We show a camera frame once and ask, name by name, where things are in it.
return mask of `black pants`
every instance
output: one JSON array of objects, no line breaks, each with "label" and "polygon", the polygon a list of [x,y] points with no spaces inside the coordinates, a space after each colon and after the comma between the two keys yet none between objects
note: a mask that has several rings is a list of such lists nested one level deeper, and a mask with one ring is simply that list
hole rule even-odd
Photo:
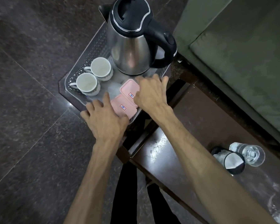
[{"label": "black pants", "polygon": [[[156,184],[147,187],[147,192],[156,224],[180,223]],[[130,162],[122,167],[113,201],[111,224],[118,223],[137,224],[137,168]]]}]

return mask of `white teacup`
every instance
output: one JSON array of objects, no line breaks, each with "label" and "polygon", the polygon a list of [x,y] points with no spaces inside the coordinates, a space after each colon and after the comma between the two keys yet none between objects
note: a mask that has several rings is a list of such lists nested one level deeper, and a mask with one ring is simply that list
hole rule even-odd
[{"label": "white teacup", "polygon": [[86,96],[95,96],[101,90],[101,84],[93,74],[83,73],[76,82],[70,84],[71,88],[78,89]]},{"label": "white teacup", "polygon": [[90,67],[85,67],[84,70],[88,73],[93,73],[100,81],[108,81],[113,76],[113,68],[104,57],[95,58]]}]

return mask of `kettle lid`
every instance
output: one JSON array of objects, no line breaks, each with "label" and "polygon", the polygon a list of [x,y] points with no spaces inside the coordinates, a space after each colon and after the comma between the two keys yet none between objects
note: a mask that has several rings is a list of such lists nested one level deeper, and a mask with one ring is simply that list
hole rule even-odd
[{"label": "kettle lid", "polygon": [[113,27],[126,37],[142,35],[153,17],[146,0],[116,0],[110,15]]}]

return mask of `kettle spout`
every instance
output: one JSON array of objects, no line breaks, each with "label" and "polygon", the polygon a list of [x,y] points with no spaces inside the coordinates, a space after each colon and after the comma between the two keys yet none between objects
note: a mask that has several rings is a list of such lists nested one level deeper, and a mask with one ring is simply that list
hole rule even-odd
[{"label": "kettle spout", "polygon": [[98,7],[100,13],[103,15],[106,23],[108,23],[108,18],[109,18],[109,12],[112,9],[113,4],[105,4],[105,5],[100,5]]}]

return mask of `forearm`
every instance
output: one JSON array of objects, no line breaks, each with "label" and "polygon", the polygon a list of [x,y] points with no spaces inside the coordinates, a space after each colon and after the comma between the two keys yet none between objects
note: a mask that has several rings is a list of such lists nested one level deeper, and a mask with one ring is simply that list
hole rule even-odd
[{"label": "forearm", "polygon": [[167,136],[196,194],[217,223],[274,223],[272,217],[185,129],[170,107],[164,107],[152,118]]},{"label": "forearm", "polygon": [[82,183],[70,207],[65,224],[99,224],[104,192],[114,154],[102,154],[104,147],[118,147],[118,142],[97,142]]}]

